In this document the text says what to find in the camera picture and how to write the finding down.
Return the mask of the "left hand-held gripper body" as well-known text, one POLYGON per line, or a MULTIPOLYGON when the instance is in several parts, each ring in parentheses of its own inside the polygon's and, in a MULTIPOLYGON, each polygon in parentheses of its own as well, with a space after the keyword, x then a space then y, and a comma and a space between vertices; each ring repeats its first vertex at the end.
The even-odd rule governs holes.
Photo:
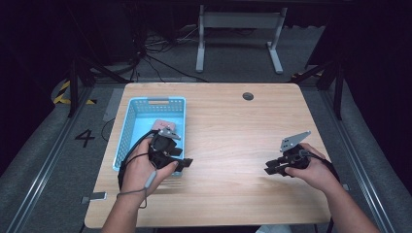
POLYGON ((175 133, 175 131, 163 131, 158 130, 154 134, 149 149, 149 159, 153 165, 157 168, 163 168, 169 163, 181 160, 179 156, 171 156, 169 152, 177 148, 176 140, 180 140, 181 137, 175 133))

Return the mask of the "person's left hand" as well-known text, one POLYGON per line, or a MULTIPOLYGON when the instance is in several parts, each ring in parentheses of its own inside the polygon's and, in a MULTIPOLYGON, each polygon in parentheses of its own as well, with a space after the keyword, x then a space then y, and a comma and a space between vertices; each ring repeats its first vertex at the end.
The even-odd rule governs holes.
POLYGON ((157 169, 149 159, 151 138, 144 139, 127 159, 119 194, 145 192, 152 194, 176 169, 176 161, 157 169))

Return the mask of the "light blue plastic basket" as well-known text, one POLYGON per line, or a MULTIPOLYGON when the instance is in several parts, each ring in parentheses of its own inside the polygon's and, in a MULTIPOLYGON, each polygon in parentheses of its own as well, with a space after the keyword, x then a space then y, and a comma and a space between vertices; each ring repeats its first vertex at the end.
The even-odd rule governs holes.
MULTIPOLYGON (((121 163, 128 154, 134 150, 137 143, 144 136, 154 136, 158 130, 152 130, 157 119, 174 122, 177 135, 177 147, 183 152, 179 156, 185 159, 185 133, 186 133, 186 98, 172 97, 133 97, 129 100, 120 131, 118 147, 113 161, 113 169, 119 171, 121 163)), ((182 172, 175 170, 174 176, 180 176, 182 172)))

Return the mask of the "person's white clothing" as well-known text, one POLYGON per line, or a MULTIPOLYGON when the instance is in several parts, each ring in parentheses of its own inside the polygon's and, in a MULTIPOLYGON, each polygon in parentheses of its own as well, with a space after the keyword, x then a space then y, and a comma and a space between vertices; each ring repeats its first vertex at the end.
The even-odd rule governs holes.
POLYGON ((269 224, 260 226, 256 233, 292 233, 292 230, 285 224, 269 224))

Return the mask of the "grey metal floor rail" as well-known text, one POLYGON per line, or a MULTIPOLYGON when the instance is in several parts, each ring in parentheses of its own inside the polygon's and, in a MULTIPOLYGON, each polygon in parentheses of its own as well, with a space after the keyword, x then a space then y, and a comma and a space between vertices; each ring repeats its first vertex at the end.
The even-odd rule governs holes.
POLYGON ((8 226, 6 233, 20 233, 25 223, 27 222, 32 210, 37 204, 49 178, 52 174, 52 171, 57 163, 60 155, 62 154, 62 148, 66 142, 70 131, 73 128, 73 125, 76 123, 76 120, 86 104, 86 100, 90 96, 90 93, 93 91, 92 87, 86 87, 79 94, 80 105, 78 109, 73 113, 71 117, 65 118, 64 124, 62 125, 59 134, 55 137, 54 143, 51 147, 48 156, 42 164, 42 167, 36 177, 34 178, 32 184, 30 185, 29 190, 25 194, 24 199, 22 200, 17 213, 15 214, 13 220, 8 226))
POLYGON ((349 138, 349 134, 341 120, 337 118, 333 109, 333 101, 327 92, 320 92, 321 98, 326 105, 327 111, 337 129, 340 139, 343 141, 344 148, 347 152, 347 160, 356 176, 361 192, 367 202, 369 209, 376 220, 378 228, 382 233, 395 233, 394 226, 392 225, 385 208, 377 194, 374 184, 371 182, 370 177, 367 175, 366 170, 361 164, 356 149, 349 138))

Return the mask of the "person's right hand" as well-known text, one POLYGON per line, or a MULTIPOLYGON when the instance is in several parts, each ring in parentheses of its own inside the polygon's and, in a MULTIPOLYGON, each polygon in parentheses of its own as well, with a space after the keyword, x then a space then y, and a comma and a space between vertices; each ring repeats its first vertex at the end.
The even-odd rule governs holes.
POLYGON ((340 186, 339 181, 329 171, 325 164, 317 158, 311 158, 306 169, 287 167, 285 171, 292 177, 303 179, 309 185, 322 191, 324 194, 330 194, 336 187, 340 186))

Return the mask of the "white metal desk frame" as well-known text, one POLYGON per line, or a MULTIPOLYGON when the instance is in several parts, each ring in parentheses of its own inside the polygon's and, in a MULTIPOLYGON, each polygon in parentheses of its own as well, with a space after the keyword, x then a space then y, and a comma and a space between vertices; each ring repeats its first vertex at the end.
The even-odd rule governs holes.
POLYGON ((198 16, 198 48, 195 71, 202 73, 205 60, 205 29, 206 28, 235 28, 235 29, 271 29, 274 32, 273 39, 266 43, 269 55, 276 74, 284 72, 277 45, 287 15, 287 8, 282 8, 275 13, 235 13, 235 12, 210 12, 204 5, 199 7, 198 16))

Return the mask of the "black metal stand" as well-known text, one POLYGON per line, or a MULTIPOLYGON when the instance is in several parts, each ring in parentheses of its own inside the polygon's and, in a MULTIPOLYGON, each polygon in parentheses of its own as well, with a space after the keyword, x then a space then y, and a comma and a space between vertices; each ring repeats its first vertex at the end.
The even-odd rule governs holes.
POLYGON ((314 77, 320 73, 320 79, 316 83, 316 87, 319 90, 328 90, 330 86, 335 83, 334 97, 333 97, 333 112, 338 120, 342 119, 341 116, 341 102, 343 93, 344 75, 342 64, 339 60, 331 60, 324 64, 317 65, 314 68, 299 74, 292 75, 289 83, 301 83, 311 77, 314 77))
POLYGON ((82 83, 85 87, 93 87, 95 84, 95 77, 90 69, 97 70, 104 76, 109 77, 111 80, 117 83, 129 83, 128 80, 122 78, 115 72, 110 71, 103 65, 98 64, 90 58, 76 56, 70 68, 69 81, 70 81, 70 112, 69 117, 72 117, 77 111, 80 103, 79 99, 79 83, 82 83))

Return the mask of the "small grey table clamp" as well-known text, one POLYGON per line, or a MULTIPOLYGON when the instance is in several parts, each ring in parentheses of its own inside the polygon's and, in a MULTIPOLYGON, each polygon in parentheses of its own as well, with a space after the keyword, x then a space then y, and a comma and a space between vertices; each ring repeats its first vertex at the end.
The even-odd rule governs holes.
POLYGON ((89 196, 84 196, 81 199, 82 204, 87 204, 91 201, 99 201, 99 200, 105 200, 107 198, 107 192, 102 191, 102 192, 93 192, 89 196))

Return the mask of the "yellow and black striped tape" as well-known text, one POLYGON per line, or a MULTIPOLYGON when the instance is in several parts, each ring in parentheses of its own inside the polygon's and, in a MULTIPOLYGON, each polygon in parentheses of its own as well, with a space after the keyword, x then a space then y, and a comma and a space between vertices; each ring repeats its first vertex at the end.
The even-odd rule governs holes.
POLYGON ((66 90, 69 88, 70 82, 65 81, 61 86, 60 90, 57 92, 56 97, 53 99, 54 104, 70 104, 71 100, 64 97, 66 90))

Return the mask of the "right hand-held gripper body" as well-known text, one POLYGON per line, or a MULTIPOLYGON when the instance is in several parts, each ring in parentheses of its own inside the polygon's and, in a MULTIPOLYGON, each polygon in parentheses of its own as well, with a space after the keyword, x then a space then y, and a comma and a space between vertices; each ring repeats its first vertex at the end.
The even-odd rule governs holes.
POLYGON ((305 150, 299 143, 311 134, 311 131, 304 131, 302 133, 286 137, 282 140, 280 152, 283 154, 279 158, 279 162, 287 164, 290 167, 297 169, 305 169, 309 165, 307 155, 309 152, 305 150))

